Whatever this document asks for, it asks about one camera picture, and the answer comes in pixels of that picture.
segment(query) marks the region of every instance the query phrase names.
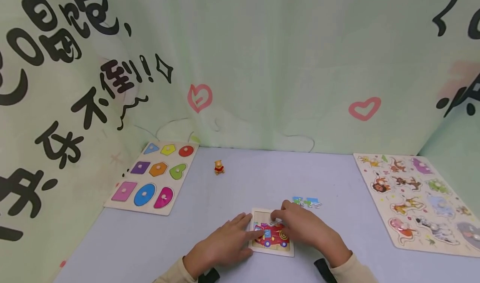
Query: small bear figurine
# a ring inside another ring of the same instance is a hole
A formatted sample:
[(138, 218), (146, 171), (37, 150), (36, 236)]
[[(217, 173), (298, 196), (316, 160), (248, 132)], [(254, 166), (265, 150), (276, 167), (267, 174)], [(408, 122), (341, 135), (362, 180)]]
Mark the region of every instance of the small bear figurine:
[(219, 173), (225, 173), (221, 160), (215, 161), (215, 175), (218, 175)]

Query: table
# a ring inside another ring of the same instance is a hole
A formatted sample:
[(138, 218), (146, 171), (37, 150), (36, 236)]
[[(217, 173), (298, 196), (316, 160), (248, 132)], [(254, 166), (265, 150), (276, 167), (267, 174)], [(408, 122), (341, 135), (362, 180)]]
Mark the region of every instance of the table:
[[(221, 159), (225, 173), (215, 175)], [(319, 198), (311, 210), (337, 230), (379, 282), (472, 282), (480, 260), (395, 248), (353, 156), (200, 147), (170, 216), (105, 208), (55, 283), (151, 283), (226, 220), (279, 208), (293, 196)], [(295, 245), (295, 257), (254, 253), (223, 270), (222, 283), (324, 282), (322, 256)]]

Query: hand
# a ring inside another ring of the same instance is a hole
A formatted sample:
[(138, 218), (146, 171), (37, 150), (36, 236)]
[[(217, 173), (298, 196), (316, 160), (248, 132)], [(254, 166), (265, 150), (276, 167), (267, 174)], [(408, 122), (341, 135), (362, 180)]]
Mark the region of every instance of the hand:
[(281, 210), (273, 211), (271, 217), (272, 220), (275, 218), (283, 220), (285, 228), (282, 231), (288, 237), (293, 241), (316, 248), (325, 256), (332, 268), (344, 264), (352, 255), (341, 236), (334, 229), (300, 205), (285, 200)]
[(251, 213), (241, 213), (193, 247), (183, 258), (183, 264), (194, 280), (215, 265), (237, 264), (253, 254), (252, 249), (244, 248), (244, 245), (259, 238), (264, 232), (245, 232), (251, 219)]

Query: blue triangle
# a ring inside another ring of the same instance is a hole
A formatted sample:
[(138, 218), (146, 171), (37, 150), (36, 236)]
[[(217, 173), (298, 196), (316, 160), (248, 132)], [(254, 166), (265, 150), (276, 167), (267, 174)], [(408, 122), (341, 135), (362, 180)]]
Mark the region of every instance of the blue triangle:
[(158, 148), (155, 144), (149, 144), (148, 147), (145, 149), (145, 151), (143, 152), (144, 155), (146, 154), (150, 154), (150, 153), (153, 153), (153, 152), (156, 152), (160, 150), (160, 148)]

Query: shape puzzle board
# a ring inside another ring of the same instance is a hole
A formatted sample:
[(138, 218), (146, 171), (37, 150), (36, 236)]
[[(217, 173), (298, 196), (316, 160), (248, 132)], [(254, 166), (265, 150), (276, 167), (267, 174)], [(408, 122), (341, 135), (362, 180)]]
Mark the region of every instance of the shape puzzle board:
[(104, 207), (170, 214), (197, 150), (193, 143), (150, 142)]
[(394, 245), (480, 257), (480, 222), (420, 156), (353, 154)]

